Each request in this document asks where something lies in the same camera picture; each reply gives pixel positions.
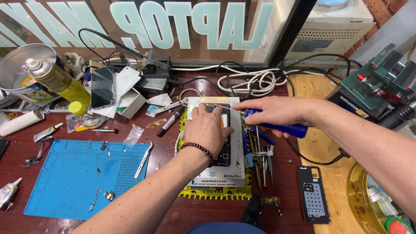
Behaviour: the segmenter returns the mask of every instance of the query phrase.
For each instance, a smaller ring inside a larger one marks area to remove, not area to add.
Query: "glue bottle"
[[[91,95],[82,84],[49,60],[28,59],[29,76],[70,102],[91,103]]]
[[[398,212],[391,204],[391,198],[387,194],[379,191],[375,186],[370,186],[368,188],[368,194],[371,206],[377,217],[398,216]]]
[[[0,209],[5,208],[8,210],[9,207],[13,205],[13,203],[11,203],[9,200],[17,191],[17,186],[19,185],[20,181],[22,181],[22,178],[19,178],[13,184],[6,184],[6,186],[0,189]]]

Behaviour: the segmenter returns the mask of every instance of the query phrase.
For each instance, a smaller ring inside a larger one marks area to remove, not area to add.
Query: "black marker pen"
[[[172,115],[172,117],[165,123],[165,125],[163,125],[162,129],[160,129],[160,131],[156,134],[156,136],[158,137],[162,137],[163,133],[165,133],[166,130],[168,130],[168,128],[173,124],[173,122],[175,122],[175,120],[183,113],[183,111],[185,110],[184,107],[180,107],[174,115]]]

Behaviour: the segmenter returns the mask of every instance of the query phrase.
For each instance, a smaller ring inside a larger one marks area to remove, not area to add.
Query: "blue silicone mat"
[[[134,174],[149,144],[136,144],[130,148],[109,142],[100,151],[102,144],[55,140],[47,157],[42,159],[45,162],[23,213],[87,220],[110,203],[104,192],[113,191],[117,198],[144,179],[149,158],[137,179]],[[93,213],[90,213],[98,189],[102,192],[98,193]]]

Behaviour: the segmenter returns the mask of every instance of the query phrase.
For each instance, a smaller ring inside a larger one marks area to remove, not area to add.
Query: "wrist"
[[[210,163],[210,159],[205,155],[204,151],[197,147],[187,146],[181,149],[179,153],[197,167],[204,166],[206,168]]]
[[[312,126],[322,126],[330,115],[336,113],[334,107],[338,106],[326,100],[310,99],[304,106],[303,118]]]

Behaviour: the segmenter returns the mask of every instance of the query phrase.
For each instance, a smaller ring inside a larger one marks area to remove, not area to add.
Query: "smartphone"
[[[95,69],[91,78],[91,108],[96,110],[114,105],[114,67]]]
[[[4,154],[4,151],[6,151],[7,146],[9,145],[10,141],[5,139],[0,139],[0,159]]]
[[[229,104],[219,104],[220,106],[230,108]],[[214,104],[206,103],[205,106],[207,107],[207,112],[212,112],[215,107]],[[221,127],[230,127],[230,110],[223,108],[223,112],[221,114]],[[218,154],[217,159],[214,160],[213,166],[217,167],[228,167],[231,165],[231,136],[228,136],[225,141],[221,152]]]

